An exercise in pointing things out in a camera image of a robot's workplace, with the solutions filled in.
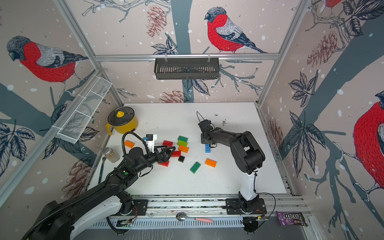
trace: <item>bird wing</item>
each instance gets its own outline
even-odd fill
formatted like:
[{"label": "bird wing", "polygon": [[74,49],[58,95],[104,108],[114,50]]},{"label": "bird wing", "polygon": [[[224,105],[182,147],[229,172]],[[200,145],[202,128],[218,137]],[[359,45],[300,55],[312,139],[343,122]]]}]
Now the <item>bird wing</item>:
[{"label": "bird wing", "polygon": [[45,68],[58,68],[63,65],[64,54],[60,48],[46,47],[36,43],[38,46],[41,56],[37,60],[37,65]]},{"label": "bird wing", "polygon": [[232,42],[236,42],[236,39],[244,35],[243,30],[234,24],[230,18],[227,18],[227,22],[224,26],[216,28],[216,32],[224,39]]},{"label": "bird wing", "polygon": [[379,138],[379,145],[381,149],[381,154],[384,155],[384,124],[380,124],[377,129],[377,136]]}]

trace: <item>pot lid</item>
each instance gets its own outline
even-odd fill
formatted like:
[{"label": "pot lid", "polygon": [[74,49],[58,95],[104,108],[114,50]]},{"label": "pot lid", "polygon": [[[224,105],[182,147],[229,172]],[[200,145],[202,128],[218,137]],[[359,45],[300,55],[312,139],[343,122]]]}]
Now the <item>pot lid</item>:
[{"label": "pot lid", "polygon": [[135,111],[130,107],[116,108],[109,114],[108,122],[112,126],[121,126],[130,122],[134,115]]}]

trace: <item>lime green lego brick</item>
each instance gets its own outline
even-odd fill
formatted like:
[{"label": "lime green lego brick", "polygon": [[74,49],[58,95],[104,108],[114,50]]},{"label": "lime green lego brick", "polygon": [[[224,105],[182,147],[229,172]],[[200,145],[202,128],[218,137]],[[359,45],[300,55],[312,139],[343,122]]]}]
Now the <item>lime green lego brick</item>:
[{"label": "lime green lego brick", "polygon": [[183,136],[179,136],[179,138],[177,140],[183,141],[183,142],[188,142],[188,138],[183,137]]},{"label": "lime green lego brick", "polygon": [[177,142],[177,145],[186,147],[188,143],[180,140],[179,142]]},{"label": "lime green lego brick", "polygon": [[194,164],[194,165],[192,166],[192,168],[190,169],[191,172],[192,172],[193,174],[195,174],[195,172],[199,169],[200,166],[201,166],[200,163],[195,162],[195,164]]}]

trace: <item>bird head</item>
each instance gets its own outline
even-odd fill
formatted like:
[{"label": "bird head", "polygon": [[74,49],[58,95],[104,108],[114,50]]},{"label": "bird head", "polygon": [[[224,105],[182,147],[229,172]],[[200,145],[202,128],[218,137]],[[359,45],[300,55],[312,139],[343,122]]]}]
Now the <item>bird head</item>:
[{"label": "bird head", "polygon": [[208,10],[207,14],[205,15],[204,20],[208,20],[210,23],[212,23],[215,18],[221,14],[226,15],[227,12],[222,7],[213,7],[210,10]]},{"label": "bird head", "polygon": [[16,36],[9,40],[7,44],[7,50],[11,59],[13,61],[15,61],[16,59],[20,59],[20,61],[25,61],[24,46],[30,42],[31,40],[23,36]]}]

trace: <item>lego brick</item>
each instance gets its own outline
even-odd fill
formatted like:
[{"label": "lego brick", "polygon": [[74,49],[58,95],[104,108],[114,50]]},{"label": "lego brick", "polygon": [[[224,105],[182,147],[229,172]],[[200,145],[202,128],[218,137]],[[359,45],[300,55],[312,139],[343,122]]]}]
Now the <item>lego brick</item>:
[{"label": "lego brick", "polygon": [[211,153],[211,147],[209,146],[209,144],[205,145],[205,153]]},{"label": "lego brick", "polygon": [[157,164],[161,165],[161,166],[164,166],[164,167],[168,167],[169,161],[168,162],[163,162],[163,163],[157,163]]},{"label": "lego brick", "polygon": [[184,159],[185,159],[185,157],[180,156],[180,157],[179,157],[179,162],[184,162]]},{"label": "lego brick", "polygon": [[192,166],[192,168],[190,169],[191,170],[191,172],[193,173],[193,174],[195,174],[196,173],[196,171],[199,169],[199,167],[201,166],[201,164],[200,163],[198,163],[198,162],[195,162],[195,164]]},{"label": "lego brick", "polygon": [[179,136],[179,138],[178,138],[177,140],[178,140],[178,141],[188,142],[188,138],[183,137],[183,136]]},{"label": "lego brick", "polygon": [[177,142],[177,145],[186,147],[188,146],[188,143],[180,140],[179,142]]},{"label": "lego brick", "polygon": [[164,141],[164,142],[163,142],[163,146],[172,147],[172,146],[173,146],[173,142],[170,142],[170,141]]},{"label": "lego brick", "polygon": [[174,151],[172,153],[172,156],[171,157],[180,157],[181,156],[181,151]]},{"label": "lego brick", "polygon": [[128,141],[128,140],[124,142],[124,145],[127,147],[130,147],[130,148],[133,148],[133,146],[135,146],[135,144],[133,142]]},{"label": "lego brick", "polygon": [[216,167],[216,163],[217,163],[216,161],[213,161],[209,158],[207,158],[207,160],[205,161],[205,164],[211,167]]},{"label": "lego brick", "polygon": [[179,146],[179,150],[185,153],[188,153],[189,147]]}]

